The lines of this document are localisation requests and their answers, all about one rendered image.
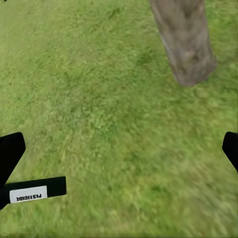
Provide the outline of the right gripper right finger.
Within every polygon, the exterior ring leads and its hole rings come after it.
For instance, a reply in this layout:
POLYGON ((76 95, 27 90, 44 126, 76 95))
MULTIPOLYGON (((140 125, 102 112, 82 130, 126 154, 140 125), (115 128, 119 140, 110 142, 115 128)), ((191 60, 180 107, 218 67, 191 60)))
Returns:
POLYGON ((228 131, 225 135, 222 149, 238 171, 238 134, 228 131))

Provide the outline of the pesticide atomizer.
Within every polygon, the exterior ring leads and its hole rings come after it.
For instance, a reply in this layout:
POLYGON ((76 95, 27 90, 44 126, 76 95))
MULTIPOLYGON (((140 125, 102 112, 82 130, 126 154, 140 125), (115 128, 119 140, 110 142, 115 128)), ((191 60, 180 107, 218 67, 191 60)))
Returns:
POLYGON ((5 184, 0 190, 0 200, 8 204, 66 195, 66 177, 26 180, 5 184))

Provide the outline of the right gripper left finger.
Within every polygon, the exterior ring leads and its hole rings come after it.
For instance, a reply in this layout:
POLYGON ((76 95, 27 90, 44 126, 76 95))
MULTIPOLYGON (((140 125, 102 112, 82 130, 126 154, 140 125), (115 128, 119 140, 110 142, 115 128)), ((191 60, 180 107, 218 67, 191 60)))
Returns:
POLYGON ((26 150, 22 132, 0 137, 0 190, 26 150))

